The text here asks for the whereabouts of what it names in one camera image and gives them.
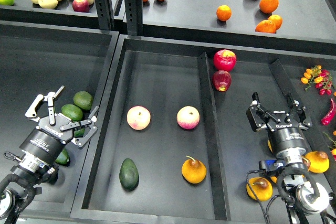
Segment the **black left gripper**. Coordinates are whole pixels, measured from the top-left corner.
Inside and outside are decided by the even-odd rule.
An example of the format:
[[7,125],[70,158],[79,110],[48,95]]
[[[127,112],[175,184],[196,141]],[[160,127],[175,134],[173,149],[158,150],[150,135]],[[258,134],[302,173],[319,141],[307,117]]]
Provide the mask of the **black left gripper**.
[[[68,143],[72,142],[78,148],[84,148],[98,130],[96,121],[99,106],[95,106],[88,119],[79,122],[74,122],[62,113],[55,116],[54,101],[64,88],[65,86],[61,86],[56,92],[50,91],[47,95],[38,94],[25,113],[27,119],[38,122],[38,125],[19,148],[49,165],[57,159]],[[40,118],[37,111],[43,102],[48,105],[48,117]],[[74,130],[78,127],[88,127],[89,131],[83,137],[74,137]]]

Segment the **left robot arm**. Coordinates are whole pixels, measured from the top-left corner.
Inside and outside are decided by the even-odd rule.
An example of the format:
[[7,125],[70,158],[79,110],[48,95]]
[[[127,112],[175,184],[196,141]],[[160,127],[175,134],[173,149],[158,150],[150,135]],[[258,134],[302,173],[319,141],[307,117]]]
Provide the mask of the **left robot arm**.
[[39,94],[26,111],[25,117],[37,125],[19,147],[23,155],[4,153],[6,159],[16,162],[11,173],[1,180],[1,219],[6,223],[17,222],[35,196],[42,193],[41,183],[57,180],[56,159],[65,146],[74,143],[82,149],[98,130],[98,106],[86,120],[78,122],[55,112],[54,102],[62,90],[60,87],[56,92]]

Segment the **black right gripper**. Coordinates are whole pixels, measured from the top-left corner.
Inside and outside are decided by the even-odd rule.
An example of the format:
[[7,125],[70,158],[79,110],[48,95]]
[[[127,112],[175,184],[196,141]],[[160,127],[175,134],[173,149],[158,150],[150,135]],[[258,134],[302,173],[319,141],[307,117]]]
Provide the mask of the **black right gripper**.
[[278,159],[302,156],[308,150],[308,142],[303,131],[310,125],[301,122],[300,103],[288,92],[285,95],[289,112],[270,111],[261,105],[257,92],[252,94],[253,104],[246,111],[251,129],[254,132],[266,130],[273,153]]

